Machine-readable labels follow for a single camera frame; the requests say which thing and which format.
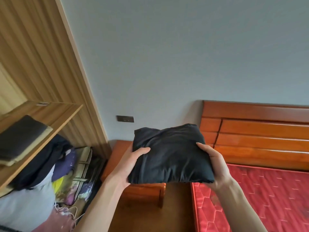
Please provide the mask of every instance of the hexagonal quilted pattern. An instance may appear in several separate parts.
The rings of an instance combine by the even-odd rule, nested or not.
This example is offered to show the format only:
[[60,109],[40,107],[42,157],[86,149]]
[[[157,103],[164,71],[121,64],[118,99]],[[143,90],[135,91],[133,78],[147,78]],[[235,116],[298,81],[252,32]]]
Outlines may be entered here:
[[[309,231],[309,173],[229,164],[249,203],[271,232]],[[192,183],[197,232],[230,232],[217,196]]]

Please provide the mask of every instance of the wooden shelf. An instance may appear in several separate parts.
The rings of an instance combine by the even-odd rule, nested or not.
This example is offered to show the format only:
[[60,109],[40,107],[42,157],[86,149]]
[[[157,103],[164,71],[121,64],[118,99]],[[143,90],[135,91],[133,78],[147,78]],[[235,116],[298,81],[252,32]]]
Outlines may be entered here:
[[12,166],[0,165],[0,190],[17,176],[17,174],[37,155],[38,152],[64,127],[65,124],[82,108],[83,105],[68,103],[49,103],[46,106],[38,102],[27,101],[11,112],[0,117],[0,133],[24,115],[30,115],[37,121],[53,128],[48,136],[41,141],[21,161]]

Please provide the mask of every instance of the wooden nightstand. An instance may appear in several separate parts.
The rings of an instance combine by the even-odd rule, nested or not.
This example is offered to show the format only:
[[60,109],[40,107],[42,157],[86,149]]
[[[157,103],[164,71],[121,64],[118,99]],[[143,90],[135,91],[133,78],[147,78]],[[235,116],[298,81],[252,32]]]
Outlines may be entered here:
[[[101,176],[102,182],[114,170],[119,163],[121,157],[130,146],[131,141],[117,140],[112,155],[106,165]],[[157,184],[132,184],[128,186],[122,193],[121,197],[129,200],[137,200],[143,202],[152,202],[159,207],[163,207],[163,199],[165,194],[166,183]]]

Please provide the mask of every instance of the wooden floor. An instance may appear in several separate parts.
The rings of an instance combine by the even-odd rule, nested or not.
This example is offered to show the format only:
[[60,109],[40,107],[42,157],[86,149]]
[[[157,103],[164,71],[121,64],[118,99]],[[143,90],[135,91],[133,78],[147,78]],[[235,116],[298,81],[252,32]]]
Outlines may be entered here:
[[145,203],[118,203],[109,232],[194,232],[190,184],[168,183],[163,208]]

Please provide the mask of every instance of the person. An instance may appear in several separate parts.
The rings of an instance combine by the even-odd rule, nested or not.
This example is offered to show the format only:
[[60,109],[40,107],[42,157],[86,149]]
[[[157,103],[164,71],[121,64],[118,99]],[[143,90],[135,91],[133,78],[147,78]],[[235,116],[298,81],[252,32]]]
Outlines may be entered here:
[[[230,175],[223,156],[208,145],[197,143],[210,155],[215,181],[207,184],[218,196],[233,232],[267,232],[260,218],[247,201],[241,187]],[[129,186],[128,175],[139,156],[150,151],[149,147],[132,152],[132,145],[122,156],[117,167],[106,178],[97,195],[74,232],[107,232],[122,191]]]

